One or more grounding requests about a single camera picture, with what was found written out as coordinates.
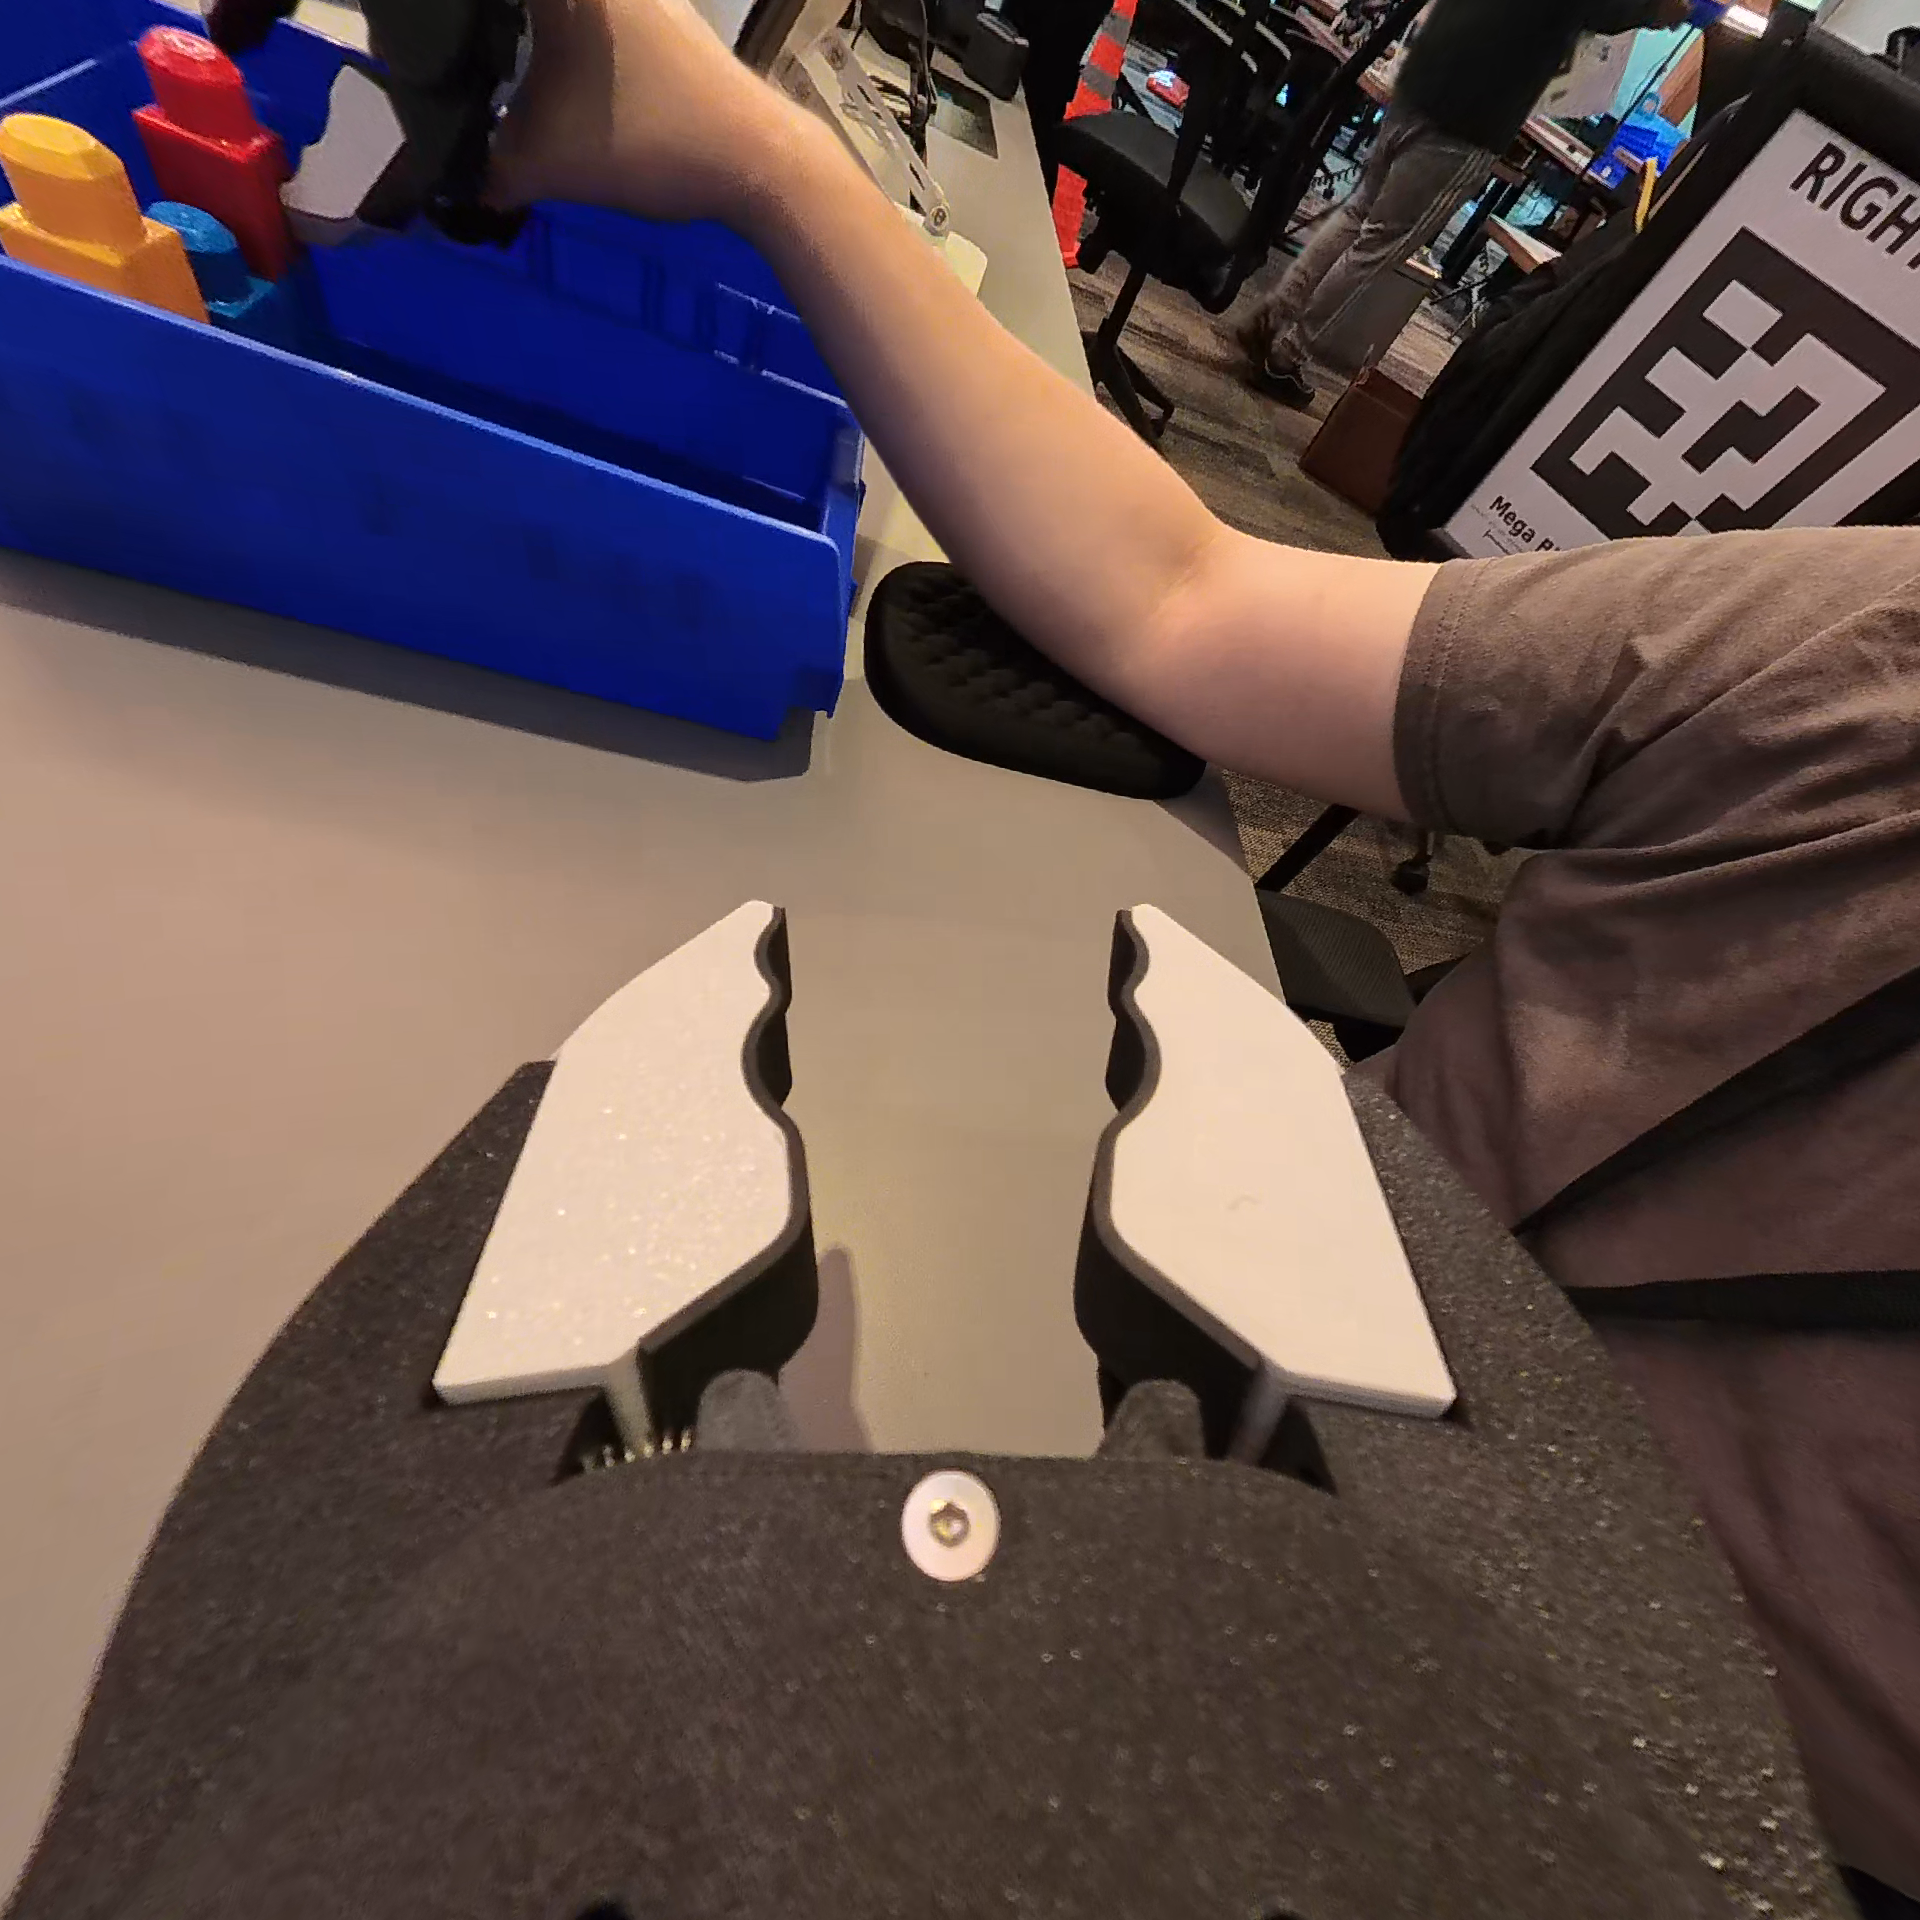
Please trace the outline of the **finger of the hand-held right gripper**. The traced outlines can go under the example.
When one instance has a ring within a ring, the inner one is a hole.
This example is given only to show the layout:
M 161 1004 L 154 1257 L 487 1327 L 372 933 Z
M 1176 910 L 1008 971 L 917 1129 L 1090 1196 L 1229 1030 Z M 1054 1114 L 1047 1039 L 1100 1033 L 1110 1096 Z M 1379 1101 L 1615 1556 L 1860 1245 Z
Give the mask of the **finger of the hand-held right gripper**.
M 363 206 L 405 146 L 383 84 L 342 65 L 330 88 L 326 123 L 280 189 L 294 227 L 357 227 Z

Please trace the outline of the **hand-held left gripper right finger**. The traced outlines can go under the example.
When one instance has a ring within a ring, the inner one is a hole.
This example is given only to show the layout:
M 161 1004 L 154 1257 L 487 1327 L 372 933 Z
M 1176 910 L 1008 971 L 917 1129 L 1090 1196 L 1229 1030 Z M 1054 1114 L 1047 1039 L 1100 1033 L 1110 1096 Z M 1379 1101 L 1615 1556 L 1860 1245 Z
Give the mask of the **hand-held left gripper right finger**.
M 1459 1386 L 1346 1092 L 1279 997 L 1166 910 L 1115 916 L 1113 1106 L 1089 1189 L 1109 1412 L 1185 1386 L 1214 1458 L 1300 1404 L 1445 1419 Z

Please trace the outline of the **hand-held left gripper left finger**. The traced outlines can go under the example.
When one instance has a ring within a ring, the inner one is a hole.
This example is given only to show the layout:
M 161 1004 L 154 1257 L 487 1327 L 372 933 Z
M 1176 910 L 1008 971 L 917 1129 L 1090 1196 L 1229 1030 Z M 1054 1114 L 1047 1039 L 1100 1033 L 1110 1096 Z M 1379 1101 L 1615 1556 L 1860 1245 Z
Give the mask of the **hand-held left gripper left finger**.
M 694 1427 L 708 1380 L 780 1372 L 818 1297 L 784 910 L 749 899 L 552 1054 L 433 1389 L 599 1396 L 621 1445 Z

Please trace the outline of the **blue one-stud block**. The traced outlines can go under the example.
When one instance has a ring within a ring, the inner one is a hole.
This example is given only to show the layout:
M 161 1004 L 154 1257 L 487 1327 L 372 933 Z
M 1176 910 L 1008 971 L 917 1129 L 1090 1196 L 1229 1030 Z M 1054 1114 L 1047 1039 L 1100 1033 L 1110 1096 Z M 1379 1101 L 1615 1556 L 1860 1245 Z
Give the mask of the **blue one-stud block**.
M 319 357 L 323 327 L 296 276 L 268 277 L 252 271 L 234 235 L 199 207 L 148 204 L 144 212 L 181 239 L 207 320 L 217 329 L 261 348 Z

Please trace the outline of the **yellow one-stud block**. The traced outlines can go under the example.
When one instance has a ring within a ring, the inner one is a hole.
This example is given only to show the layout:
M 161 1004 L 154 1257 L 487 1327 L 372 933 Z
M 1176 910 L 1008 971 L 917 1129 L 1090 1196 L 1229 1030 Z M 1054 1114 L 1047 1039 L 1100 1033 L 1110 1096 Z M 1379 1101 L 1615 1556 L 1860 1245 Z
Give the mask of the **yellow one-stud block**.
M 3 207 L 10 260 L 207 322 L 181 232 L 144 215 L 122 159 L 101 139 L 51 115 L 11 114 L 3 167 L 13 194 Z

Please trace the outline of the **blue plastic bin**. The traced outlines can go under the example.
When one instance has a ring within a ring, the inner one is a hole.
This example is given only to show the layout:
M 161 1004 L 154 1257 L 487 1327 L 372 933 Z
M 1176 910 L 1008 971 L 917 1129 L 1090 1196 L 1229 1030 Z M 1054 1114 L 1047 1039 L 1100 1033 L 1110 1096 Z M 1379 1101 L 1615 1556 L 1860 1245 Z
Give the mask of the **blue plastic bin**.
M 716 225 L 366 231 L 298 349 L 3 267 L 4 547 L 770 740 L 845 678 L 864 437 Z

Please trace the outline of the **person's right forearm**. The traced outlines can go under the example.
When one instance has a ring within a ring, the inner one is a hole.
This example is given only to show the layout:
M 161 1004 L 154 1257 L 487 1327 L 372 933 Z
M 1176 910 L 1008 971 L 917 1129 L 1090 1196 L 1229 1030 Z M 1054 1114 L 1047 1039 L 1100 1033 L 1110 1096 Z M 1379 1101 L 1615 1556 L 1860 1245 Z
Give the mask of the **person's right forearm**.
M 1432 564 L 1310 552 L 1218 518 L 1023 348 L 813 117 L 738 88 L 747 235 L 883 467 L 1051 663 L 1189 754 L 1414 821 L 1394 710 Z

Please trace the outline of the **person's right hand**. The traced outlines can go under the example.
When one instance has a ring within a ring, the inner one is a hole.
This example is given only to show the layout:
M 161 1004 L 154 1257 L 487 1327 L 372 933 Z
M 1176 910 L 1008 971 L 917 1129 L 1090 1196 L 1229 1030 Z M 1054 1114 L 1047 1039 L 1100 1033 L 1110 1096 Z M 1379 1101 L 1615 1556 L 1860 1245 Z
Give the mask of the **person's right hand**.
M 843 161 L 691 4 L 536 2 L 525 16 L 525 73 L 490 146 L 491 209 L 571 204 L 752 235 Z

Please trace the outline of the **black wrist rest pad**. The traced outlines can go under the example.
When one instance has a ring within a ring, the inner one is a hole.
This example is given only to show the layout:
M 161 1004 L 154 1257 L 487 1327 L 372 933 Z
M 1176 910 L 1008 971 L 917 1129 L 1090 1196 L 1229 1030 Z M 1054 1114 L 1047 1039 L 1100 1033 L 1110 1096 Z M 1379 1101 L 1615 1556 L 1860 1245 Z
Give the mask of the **black wrist rest pad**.
M 901 564 L 864 621 L 864 678 L 904 732 L 1009 773 L 1178 800 L 1205 763 L 1044 659 L 948 564 Z

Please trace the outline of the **orange traffic cone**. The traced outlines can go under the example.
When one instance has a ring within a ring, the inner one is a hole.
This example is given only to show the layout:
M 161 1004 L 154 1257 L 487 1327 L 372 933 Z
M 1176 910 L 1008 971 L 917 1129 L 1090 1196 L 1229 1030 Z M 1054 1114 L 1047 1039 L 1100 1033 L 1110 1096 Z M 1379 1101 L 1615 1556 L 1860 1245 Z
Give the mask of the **orange traffic cone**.
M 1064 111 L 1064 129 L 1078 120 L 1106 114 L 1115 105 L 1123 59 L 1129 47 L 1139 2 L 1110 2 L 1106 16 L 1098 25 L 1079 73 L 1076 93 Z M 1086 215 L 1086 180 L 1076 174 L 1064 159 L 1064 134 L 1058 138 L 1058 182 L 1053 189 L 1053 218 L 1064 269 L 1073 271 L 1079 265 L 1083 215 Z

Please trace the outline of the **brown box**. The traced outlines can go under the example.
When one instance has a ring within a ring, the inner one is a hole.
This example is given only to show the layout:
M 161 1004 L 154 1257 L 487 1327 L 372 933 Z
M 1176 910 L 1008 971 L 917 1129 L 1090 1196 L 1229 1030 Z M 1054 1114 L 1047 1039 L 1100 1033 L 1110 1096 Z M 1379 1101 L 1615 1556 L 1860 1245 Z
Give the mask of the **brown box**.
M 1300 454 L 1300 472 L 1367 516 L 1385 506 L 1425 393 L 1371 365 L 1334 400 Z

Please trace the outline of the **black-white marker sign stand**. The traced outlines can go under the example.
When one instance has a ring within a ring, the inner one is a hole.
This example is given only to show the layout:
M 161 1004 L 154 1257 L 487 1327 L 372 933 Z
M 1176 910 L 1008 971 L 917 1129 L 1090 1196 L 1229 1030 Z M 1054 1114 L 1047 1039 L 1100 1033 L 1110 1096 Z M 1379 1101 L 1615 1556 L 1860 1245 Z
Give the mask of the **black-white marker sign stand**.
M 1456 560 L 1916 526 L 1916 179 L 1798 108 L 1436 533 Z

